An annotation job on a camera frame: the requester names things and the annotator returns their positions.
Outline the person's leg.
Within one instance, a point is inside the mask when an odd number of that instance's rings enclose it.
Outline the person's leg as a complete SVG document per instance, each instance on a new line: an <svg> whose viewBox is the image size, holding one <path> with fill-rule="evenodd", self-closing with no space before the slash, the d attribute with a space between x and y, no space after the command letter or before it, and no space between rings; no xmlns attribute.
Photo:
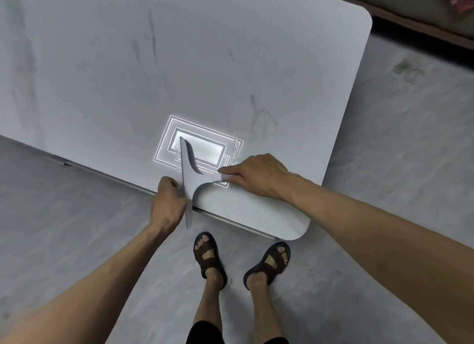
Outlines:
<svg viewBox="0 0 474 344"><path fill-rule="evenodd" d="M222 317L219 305L222 277L216 269L208 269L206 275L204 291L194 316L193 324L199 321L207 321L217 326L222 332Z"/></svg>
<svg viewBox="0 0 474 344"><path fill-rule="evenodd" d="M247 284L253 302L254 344L289 344L273 304L270 286L266 283L266 275L253 274L249 277Z"/></svg>

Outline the person's left leg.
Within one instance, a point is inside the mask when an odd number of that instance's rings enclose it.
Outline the person's left leg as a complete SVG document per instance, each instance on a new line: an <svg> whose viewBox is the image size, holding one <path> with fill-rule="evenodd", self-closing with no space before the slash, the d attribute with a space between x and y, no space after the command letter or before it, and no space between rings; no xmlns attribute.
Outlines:
<svg viewBox="0 0 474 344"><path fill-rule="evenodd" d="M216 269L208 269L206 275L204 291L194 316L193 324L199 321L207 321L217 326L222 332L222 317L219 305L222 277Z"/></svg>

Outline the person's left forearm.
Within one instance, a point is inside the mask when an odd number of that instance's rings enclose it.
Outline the person's left forearm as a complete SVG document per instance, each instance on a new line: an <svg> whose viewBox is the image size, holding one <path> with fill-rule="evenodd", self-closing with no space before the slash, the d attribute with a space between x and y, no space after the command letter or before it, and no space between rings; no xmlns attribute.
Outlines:
<svg viewBox="0 0 474 344"><path fill-rule="evenodd" d="M105 344L159 246L177 225L148 225L97 269L18 324L0 344Z"/></svg>

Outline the person's right hand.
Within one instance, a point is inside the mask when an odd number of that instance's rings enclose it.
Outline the person's right hand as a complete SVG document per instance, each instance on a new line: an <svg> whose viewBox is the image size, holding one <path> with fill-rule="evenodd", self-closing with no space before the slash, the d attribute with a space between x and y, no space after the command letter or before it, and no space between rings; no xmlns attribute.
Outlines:
<svg viewBox="0 0 474 344"><path fill-rule="evenodd" d="M239 173L246 179L246 191L262 197L287 201L290 191L297 187L300 177L289 172L271 154L252 155L243 162L221 167L219 173Z"/></svg>

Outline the person's left hand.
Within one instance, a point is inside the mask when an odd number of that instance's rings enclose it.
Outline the person's left hand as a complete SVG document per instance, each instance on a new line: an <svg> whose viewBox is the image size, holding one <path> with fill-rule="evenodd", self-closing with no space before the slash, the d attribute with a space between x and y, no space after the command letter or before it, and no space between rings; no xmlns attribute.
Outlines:
<svg viewBox="0 0 474 344"><path fill-rule="evenodd" d="M153 198L148 228L168 237L181 222L187 205L188 199L175 179L163 176Z"/></svg>

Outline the white paper sheet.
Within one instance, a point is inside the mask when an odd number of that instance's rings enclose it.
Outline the white paper sheet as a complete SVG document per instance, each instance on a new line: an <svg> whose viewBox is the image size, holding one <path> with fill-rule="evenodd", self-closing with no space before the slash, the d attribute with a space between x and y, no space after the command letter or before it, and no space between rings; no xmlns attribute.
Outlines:
<svg viewBox="0 0 474 344"><path fill-rule="evenodd" d="M193 197L196 191L205 184L228 182L230 175L223 173L202 173L199 171L191 143L180 137L182 187L187 199L185 211L186 229L193 222Z"/></svg>

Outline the person's right forearm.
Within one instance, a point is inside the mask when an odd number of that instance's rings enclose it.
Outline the person's right forearm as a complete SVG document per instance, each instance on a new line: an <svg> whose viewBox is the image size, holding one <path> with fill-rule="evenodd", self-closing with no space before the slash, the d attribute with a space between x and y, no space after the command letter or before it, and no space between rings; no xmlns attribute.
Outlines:
<svg viewBox="0 0 474 344"><path fill-rule="evenodd" d="M285 199L447 344L474 344L474 249L297 174Z"/></svg>

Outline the black shorts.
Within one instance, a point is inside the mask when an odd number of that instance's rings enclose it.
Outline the black shorts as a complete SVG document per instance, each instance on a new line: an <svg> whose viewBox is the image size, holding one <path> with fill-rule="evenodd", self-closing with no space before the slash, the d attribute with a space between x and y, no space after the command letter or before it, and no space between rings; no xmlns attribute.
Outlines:
<svg viewBox="0 0 474 344"><path fill-rule="evenodd" d="M199 321L190 329L186 344L225 344L225 342L217 326L207 321Z"/></svg>

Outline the person's right leg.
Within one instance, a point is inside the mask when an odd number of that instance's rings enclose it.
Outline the person's right leg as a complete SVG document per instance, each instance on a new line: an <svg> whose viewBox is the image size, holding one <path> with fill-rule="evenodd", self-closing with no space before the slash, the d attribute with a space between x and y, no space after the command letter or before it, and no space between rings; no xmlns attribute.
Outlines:
<svg viewBox="0 0 474 344"><path fill-rule="evenodd" d="M266 283L266 275L253 274L249 277L247 284L253 302L254 344L289 344L273 304L270 286Z"/></svg>

